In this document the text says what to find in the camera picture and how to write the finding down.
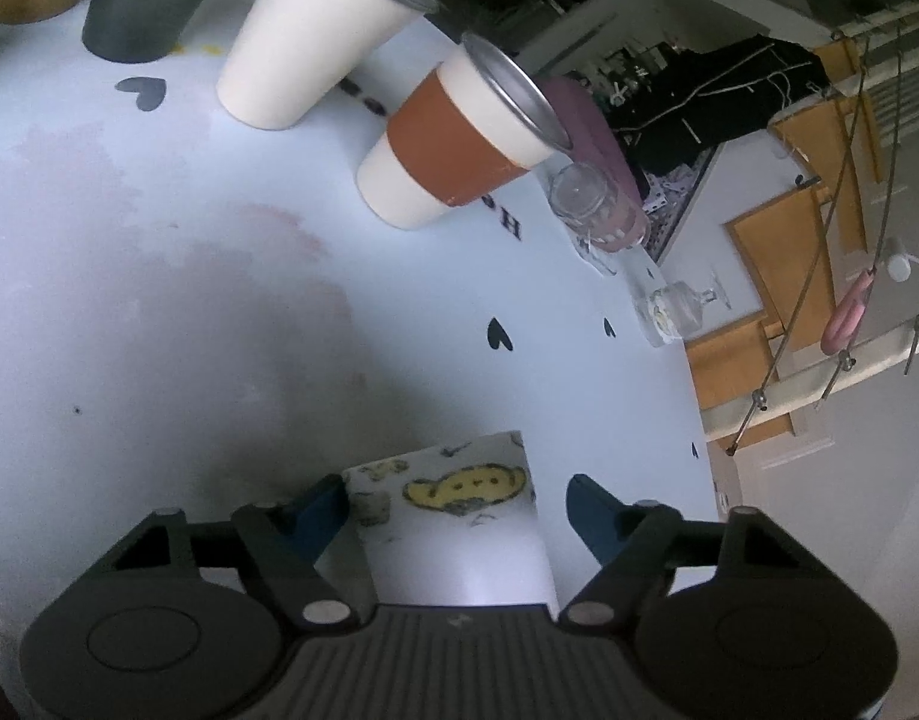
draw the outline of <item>wooden cabinet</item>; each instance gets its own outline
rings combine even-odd
[[[773,360],[770,341],[763,329],[764,319],[765,312],[751,314],[686,344],[686,357],[693,372],[699,408],[709,409],[749,394],[763,383],[765,372],[770,369]],[[791,432],[789,415],[778,416],[749,428],[740,446],[753,445]],[[719,443],[725,449],[732,439],[720,439]]]
[[[820,200],[813,184],[781,194],[726,225],[763,301],[770,338],[786,332],[822,240]],[[789,341],[792,351],[818,343],[835,306],[829,252],[823,247]]]

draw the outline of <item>pink object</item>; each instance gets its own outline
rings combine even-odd
[[[626,197],[642,207],[639,188],[626,164],[626,156],[606,117],[579,81],[556,76],[537,85],[573,141],[573,148],[567,151],[573,162],[598,167],[616,182]]]
[[[819,348],[823,354],[834,355],[846,348],[850,338],[859,329],[860,321],[866,312],[866,290],[875,278],[872,271],[863,271],[849,288],[846,297],[837,305],[826,329],[823,330]]]

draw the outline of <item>cabinet door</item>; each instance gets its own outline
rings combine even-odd
[[[768,313],[784,328],[794,312],[816,246],[822,240],[822,218],[813,188],[790,191],[728,223],[730,237],[743,257]],[[823,245],[806,302],[792,332],[792,351],[822,337],[836,306],[829,252]]]

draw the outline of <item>yellow cartoon character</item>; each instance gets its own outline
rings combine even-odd
[[[435,482],[429,479],[410,482],[403,486],[403,498],[421,509],[463,517],[463,514],[479,512],[487,506],[516,498],[523,488],[524,469],[486,463],[458,469]]]

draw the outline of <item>table surface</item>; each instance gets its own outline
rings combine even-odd
[[[150,509],[225,517],[506,429],[562,601],[597,570],[566,519],[573,474],[715,519],[683,348],[653,349],[632,306],[658,268],[630,251],[597,274],[533,175],[494,209],[385,225],[354,183],[384,127],[360,101],[333,90],[283,132],[217,103],[250,1],[207,0],[181,52],[143,66],[84,50],[84,4],[0,26],[2,627]],[[392,110],[450,46],[420,20],[353,77]],[[165,79],[159,108],[115,89],[130,76]]]

